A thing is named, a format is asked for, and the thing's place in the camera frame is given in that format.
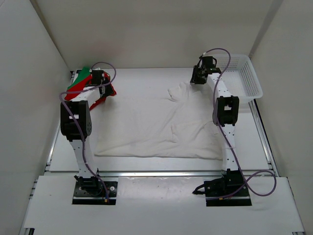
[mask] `red and green cloth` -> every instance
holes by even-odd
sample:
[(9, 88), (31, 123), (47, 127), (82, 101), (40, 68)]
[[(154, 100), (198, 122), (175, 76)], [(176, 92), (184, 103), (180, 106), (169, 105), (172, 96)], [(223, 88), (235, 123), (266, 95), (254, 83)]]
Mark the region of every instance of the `red and green cloth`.
[[(89, 68), (88, 67), (84, 67), (80, 73), (78, 74), (77, 78), (75, 79), (75, 81), (72, 83), (72, 85), (70, 85), (67, 88), (67, 92), (76, 92), (76, 91), (82, 91), (85, 87), (86, 84), (90, 84), (92, 79), (92, 75), (89, 72)], [(110, 75), (106, 72), (104, 72), (104, 79), (105, 82), (109, 82), (110, 81)], [(113, 93), (110, 96), (114, 96), (116, 95), (116, 91), (114, 90), (112, 84), (110, 84), (109, 86), (111, 86)], [(65, 96), (65, 100), (72, 100), (74, 99), (76, 96), (78, 96), (79, 93), (77, 94), (67, 94)], [(104, 102), (106, 100), (106, 96), (103, 96), (102, 98), (98, 99), (94, 104), (92, 104), (92, 106), (90, 107), (90, 110), (92, 110), (94, 107), (96, 107), (98, 104)]]

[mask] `white wall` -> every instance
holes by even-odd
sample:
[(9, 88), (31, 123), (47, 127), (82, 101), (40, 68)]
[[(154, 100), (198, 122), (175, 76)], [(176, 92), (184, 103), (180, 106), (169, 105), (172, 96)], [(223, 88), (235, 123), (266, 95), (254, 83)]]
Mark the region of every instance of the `white wall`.
[(0, 0), (0, 234), (16, 235), (43, 172), (69, 70), (28, 0)]
[(313, 1), (284, 0), (252, 57), (274, 158), (313, 234)]
[(71, 70), (192, 67), (213, 47), (249, 55), (272, 0), (37, 0)]

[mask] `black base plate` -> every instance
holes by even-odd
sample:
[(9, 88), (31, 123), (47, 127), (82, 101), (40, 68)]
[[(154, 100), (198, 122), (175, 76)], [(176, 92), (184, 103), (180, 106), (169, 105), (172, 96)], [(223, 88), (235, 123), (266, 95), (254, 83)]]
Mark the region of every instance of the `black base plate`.
[(234, 194), (231, 198), (224, 198), (222, 200), (209, 200), (212, 197), (220, 197), (229, 195), (237, 190), (242, 184), (233, 185), (231, 187), (223, 187), (224, 178), (215, 179), (204, 182), (204, 191), (207, 207), (238, 207), (238, 206), (252, 206), (249, 190), (243, 187), (239, 192)]
[(109, 201), (105, 200), (105, 193), (91, 195), (87, 191), (82, 190), (79, 183), (76, 182), (72, 204), (75, 205), (115, 205), (117, 195), (117, 181), (104, 181), (109, 191)]

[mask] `white plastic basket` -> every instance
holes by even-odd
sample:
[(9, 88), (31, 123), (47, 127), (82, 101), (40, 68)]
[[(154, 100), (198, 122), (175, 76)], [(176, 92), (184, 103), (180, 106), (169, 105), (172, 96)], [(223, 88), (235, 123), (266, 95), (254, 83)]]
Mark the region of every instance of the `white plastic basket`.
[[(217, 66), (223, 70), (228, 63), (228, 55), (212, 54), (217, 59)], [(239, 97), (240, 104), (248, 104), (253, 99), (261, 98), (263, 91), (253, 65), (246, 55), (232, 54), (229, 67), (222, 75), (222, 80), (229, 91)]]

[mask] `white panel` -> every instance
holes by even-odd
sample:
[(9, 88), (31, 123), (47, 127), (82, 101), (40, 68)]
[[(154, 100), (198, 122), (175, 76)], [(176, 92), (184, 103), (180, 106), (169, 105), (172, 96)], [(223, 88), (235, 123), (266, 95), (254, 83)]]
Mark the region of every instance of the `white panel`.
[(30, 2), (0, 1), (0, 234), (19, 233), (69, 76)]
[(248, 55), (272, 0), (37, 0), (71, 70), (191, 67), (213, 47)]
[[(168, 97), (168, 88), (190, 81), (191, 68), (176, 69), (118, 69), (113, 81), (118, 94), (129, 97)], [(210, 87), (202, 87), (203, 92)], [(102, 117), (101, 106), (91, 111), (93, 123), (91, 148), (97, 143), (98, 128), (94, 126)], [(268, 169), (268, 163), (250, 109), (240, 109), (236, 124), (237, 155), (245, 170)], [(155, 171), (155, 170), (221, 170), (222, 161), (210, 159), (95, 157), (101, 171)], [(51, 171), (78, 171), (74, 151), (61, 133), (52, 155)]]
[(288, 176), (313, 234), (313, 1), (285, 0), (252, 58), (264, 96), (258, 101), (278, 170)]
[[(115, 206), (72, 205), (73, 176), (41, 176), (25, 221), (34, 235), (291, 235), (303, 227), (286, 178), (269, 197), (251, 195), (251, 207), (206, 207), (198, 177), (119, 178)], [(251, 180), (268, 192), (273, 179)]]

